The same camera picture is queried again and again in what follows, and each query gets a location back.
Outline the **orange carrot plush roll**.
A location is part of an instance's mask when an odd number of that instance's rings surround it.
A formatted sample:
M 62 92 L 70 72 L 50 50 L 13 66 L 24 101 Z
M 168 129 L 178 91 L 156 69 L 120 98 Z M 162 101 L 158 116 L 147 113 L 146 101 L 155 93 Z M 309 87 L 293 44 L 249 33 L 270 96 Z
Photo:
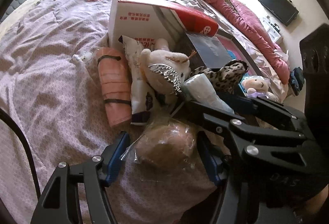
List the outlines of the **orange carrot plush roll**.
M 111 127 L 132 119 L 131 82 L 125 55 L 111 47 L 96 51 L 105 111 Z

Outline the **leopard print scrunchie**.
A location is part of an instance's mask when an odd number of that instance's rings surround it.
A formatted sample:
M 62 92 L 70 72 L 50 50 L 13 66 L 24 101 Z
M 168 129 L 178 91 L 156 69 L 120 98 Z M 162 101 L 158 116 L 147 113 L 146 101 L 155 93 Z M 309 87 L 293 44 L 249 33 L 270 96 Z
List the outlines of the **leopard print scrunchie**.
M 241 82 L 248 70 L 249 66 L 245 61 L 231 60 L 220 69 L 198 67 L 190 72 L 189 78 L 198 74 L 205 74 L 215 91 L 233 94 L 235 87 Z

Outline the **lilac bed sheet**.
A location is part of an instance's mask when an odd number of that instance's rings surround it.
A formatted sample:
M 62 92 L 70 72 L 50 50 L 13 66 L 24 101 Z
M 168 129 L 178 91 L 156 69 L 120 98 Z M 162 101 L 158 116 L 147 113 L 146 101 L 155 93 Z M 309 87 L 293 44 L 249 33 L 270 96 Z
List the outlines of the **lilac bed sheet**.
M 168 0 L 200 10 L 230 32 L 234 27 L 203 0 Z M 75 59 L 108 46 L 111 0 L 41 0 L 1 39 L 1 108 L 30 146 L 43 189 L 55 167 L 82 163 L 101 153 L 120 132 L 111 129 L 95 57 Z M 199 156 L 196 167 L 164 182 L 141 181 L 126 164 L 107 190 L 119 223 L 177 223 L 215 190 Z M 1 199 L 17 223 L 30 223 L 37 203 L 22 144 L 1 122 Z

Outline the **brown bun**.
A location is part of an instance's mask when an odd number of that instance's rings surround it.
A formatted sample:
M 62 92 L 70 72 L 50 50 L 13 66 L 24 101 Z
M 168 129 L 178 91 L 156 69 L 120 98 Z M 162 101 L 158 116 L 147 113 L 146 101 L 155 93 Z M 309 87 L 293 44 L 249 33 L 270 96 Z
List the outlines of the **brown bun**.
M 156 114 L 120 158 L 165 174 L 191 171 L 196 167 L 196 138 L 194 124 Z

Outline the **pink and blue book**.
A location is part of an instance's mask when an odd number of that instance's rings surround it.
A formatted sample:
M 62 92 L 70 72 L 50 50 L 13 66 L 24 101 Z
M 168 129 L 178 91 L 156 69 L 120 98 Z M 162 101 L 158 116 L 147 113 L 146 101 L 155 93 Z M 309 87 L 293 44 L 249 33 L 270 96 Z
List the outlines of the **pink and blue book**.
M 231 59 L 238 59 L 238 60 L 243 60 L 247 63 L 249 66 L 249 75 L 256 75 L 255 70 L 247 60 L 247 58 L 244 56 L 244 54 L 239 50 L 239 48 L 234 44 L 234 42 L 230 39 L 227 39 L 223 36 L 217 35 L 216 36 L 218 40 L 222 43 L 224 48 L 229 52 Z

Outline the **white drawer cabinet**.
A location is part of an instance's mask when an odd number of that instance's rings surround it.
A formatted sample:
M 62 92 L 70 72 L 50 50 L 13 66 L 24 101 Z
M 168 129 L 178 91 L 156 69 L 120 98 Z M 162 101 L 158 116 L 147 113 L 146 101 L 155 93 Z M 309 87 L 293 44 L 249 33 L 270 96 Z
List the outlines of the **white drawer cabinet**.
M 271 41 L 279 45 L 283 41 L 279 26 L 276 23 L 272 23 L 269 16 L 263 17 L 260 21 L 271 38 Z

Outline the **black wall television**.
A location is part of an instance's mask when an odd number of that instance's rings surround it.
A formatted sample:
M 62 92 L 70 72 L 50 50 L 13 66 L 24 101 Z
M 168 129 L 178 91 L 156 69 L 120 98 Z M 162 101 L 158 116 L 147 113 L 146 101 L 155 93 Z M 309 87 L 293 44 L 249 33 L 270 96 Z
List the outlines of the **black wall television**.
M 296 19 L 299 11 L 290 0 L 258 0 L 282 24 L 288 26 Z

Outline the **dark bag on floor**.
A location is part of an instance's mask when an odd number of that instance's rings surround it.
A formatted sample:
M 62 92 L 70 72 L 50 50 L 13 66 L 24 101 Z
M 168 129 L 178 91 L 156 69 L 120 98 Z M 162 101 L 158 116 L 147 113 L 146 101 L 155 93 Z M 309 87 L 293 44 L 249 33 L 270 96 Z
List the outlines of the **dark bag on floor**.
M 289 85 L 291 86 L 295 96 L 298 96 L 303 89 L 305 83 L 305 78 L 303 75 L 303 70 L 300 67 L 294 68 L 290 72 Z

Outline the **dark shallow tray box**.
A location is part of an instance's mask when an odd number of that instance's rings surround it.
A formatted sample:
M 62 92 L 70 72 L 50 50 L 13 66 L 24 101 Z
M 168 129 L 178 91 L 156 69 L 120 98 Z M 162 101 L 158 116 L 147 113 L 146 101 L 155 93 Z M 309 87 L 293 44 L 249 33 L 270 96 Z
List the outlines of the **dark shallow tray box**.
M 187 32 L 175 45 L 174 51 L 186 55 L 196 51 L 190 59 L 192 70 L 206 66 L 217 71 L 231 60 L 242 60 L 249 66 L 248 75 L 262 75 L 256 63 L 241 46 L 222 36 L 209 37 Z

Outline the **pink quilted duvet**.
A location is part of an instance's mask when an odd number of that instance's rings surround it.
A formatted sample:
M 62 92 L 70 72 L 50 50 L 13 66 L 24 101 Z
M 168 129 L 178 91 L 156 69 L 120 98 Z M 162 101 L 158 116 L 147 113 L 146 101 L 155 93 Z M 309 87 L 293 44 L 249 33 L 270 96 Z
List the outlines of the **pink quilted duvet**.
M 288 62 L 280 54 L 282 49 L 273 42 L 259 18 L 238 0 L 204 0 L 220 12 L 235 28 L 242 32 L 264 55 L 283 84 L 288 84 Z

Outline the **red and white carton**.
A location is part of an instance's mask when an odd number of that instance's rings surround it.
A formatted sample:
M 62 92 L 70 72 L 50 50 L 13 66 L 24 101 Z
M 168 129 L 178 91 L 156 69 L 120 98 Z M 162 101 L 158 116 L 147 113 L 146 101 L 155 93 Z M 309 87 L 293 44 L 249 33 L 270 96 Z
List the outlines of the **red and white carton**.
M 112 0 L 108 38 L 109 46 L 123 51 L 119 42 L 127 36 L 151 48 L 156 40 L 167 40 L 174 47 L 186 32 L 214 36 L 218 23 L 205 13 L 166 0 Z

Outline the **cream plush lamb toy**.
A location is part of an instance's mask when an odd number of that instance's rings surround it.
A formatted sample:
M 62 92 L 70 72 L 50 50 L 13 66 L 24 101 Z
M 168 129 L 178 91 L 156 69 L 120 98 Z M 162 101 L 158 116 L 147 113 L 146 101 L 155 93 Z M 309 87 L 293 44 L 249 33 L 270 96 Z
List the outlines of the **cream plush lamb toy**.
M 269 80 L 262 76 L 249 76 L 241 81 L 248 98 L 265 98 L 278 102 L 279 99 L 269 91 Z

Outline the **dark grey small box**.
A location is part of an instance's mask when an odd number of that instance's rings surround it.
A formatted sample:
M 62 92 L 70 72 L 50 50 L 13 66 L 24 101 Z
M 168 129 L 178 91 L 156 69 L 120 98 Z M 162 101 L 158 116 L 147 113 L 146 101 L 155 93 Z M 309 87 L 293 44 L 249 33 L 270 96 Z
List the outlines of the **dark grey small box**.
M 226 48 L 216 36 L 209 37 L 202 34 L 187 32 L 180 41 L 181 53 L 189 56 L 193 51 L 196 54 L 190 57 L 190 68 L 207 67 L 220 69 L 232 60 Z

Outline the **clear wrapped white pack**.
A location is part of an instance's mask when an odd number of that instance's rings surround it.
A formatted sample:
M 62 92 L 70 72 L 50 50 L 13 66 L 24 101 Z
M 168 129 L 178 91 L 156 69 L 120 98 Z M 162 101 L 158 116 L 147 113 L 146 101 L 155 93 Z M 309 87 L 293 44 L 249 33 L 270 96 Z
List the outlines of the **clear wrapped white pack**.
M 224 110 L 228 113 L 234 113 L 234 111 L 219 98 L 210 80 L 208 80 L 204 73 L 194 75 L 186 80 L 182 85 L 182 89 L 192 100 L 216 109 Z

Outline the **white plush bird toy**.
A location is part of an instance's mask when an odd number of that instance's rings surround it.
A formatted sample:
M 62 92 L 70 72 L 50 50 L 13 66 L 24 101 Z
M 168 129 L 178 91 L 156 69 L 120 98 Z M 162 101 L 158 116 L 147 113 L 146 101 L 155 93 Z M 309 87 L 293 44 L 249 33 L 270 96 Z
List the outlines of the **white plush bird toy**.
M 148 84 L 158 95 L 157 100 L 171 104 L 176 95 L 181 93 L 181 85 L 190 74 L 190 55 L 172 52 L 169 50 L 167 40 L 156 40 L 153 50 L 143 49 L 139 57 L 140 69 Z

